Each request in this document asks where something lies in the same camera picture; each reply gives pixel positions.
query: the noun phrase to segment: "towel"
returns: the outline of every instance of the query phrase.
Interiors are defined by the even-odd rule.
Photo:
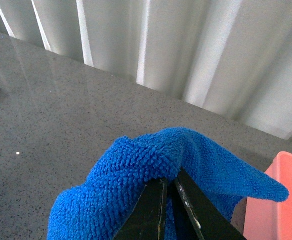
[[[228,150],[193,130],[176,127],[135,139],[117,139],[86,181],[62,192],[49,216],[48,240],[110,240],[151,179],[173,181],[183,167],[218,211],[231,220],[245,197],[282,202],[288,190]],[[175,240],[171,200],[165,239]]]

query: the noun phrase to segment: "curtain fold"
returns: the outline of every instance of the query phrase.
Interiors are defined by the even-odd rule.
[[[292,0],[0,0],[0,32],[292,141]]]

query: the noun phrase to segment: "white object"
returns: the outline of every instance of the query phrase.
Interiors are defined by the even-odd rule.
[[[0,18],[11,37],[292,142],[292,0],[0,0]]]

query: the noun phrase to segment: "table surface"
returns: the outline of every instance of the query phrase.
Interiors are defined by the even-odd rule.
[[[0,239],[44,239],[118,137],[194,129],[265,171],[292,143],[0,33]],[[232,224],[243,231],[245,201]]]

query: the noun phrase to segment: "pink plastic bin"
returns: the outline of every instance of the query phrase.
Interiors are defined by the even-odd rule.
[[[266,174],[288,188],[289,198],[281,203],[248,198],[244,237],[248,240],[292,240],[292,154],[280,152]]]

